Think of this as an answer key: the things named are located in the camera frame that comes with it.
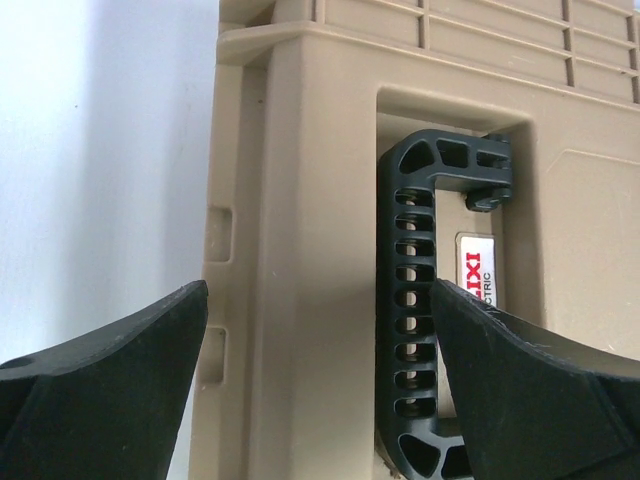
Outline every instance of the beige container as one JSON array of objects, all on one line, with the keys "label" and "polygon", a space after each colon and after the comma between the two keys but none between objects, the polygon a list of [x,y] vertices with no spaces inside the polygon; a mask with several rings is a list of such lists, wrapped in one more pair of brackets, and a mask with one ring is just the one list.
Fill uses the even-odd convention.
[{"label": "beige container", "polygon": [[[376,159],[421,128],[508,132],[501,307],[640,358],[632,0],[222,0],[190,477],[370,480]],[[443,413],[452,413],[441,379]]]}]

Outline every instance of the white sticker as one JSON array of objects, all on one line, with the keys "label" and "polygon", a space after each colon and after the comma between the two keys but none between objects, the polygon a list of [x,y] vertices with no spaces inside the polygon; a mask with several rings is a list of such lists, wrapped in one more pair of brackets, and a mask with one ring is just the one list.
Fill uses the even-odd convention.
[{"label": "white sticker", "polygon": [[489,305],[498,305],[493,237],[458,235],[458,286]]}]

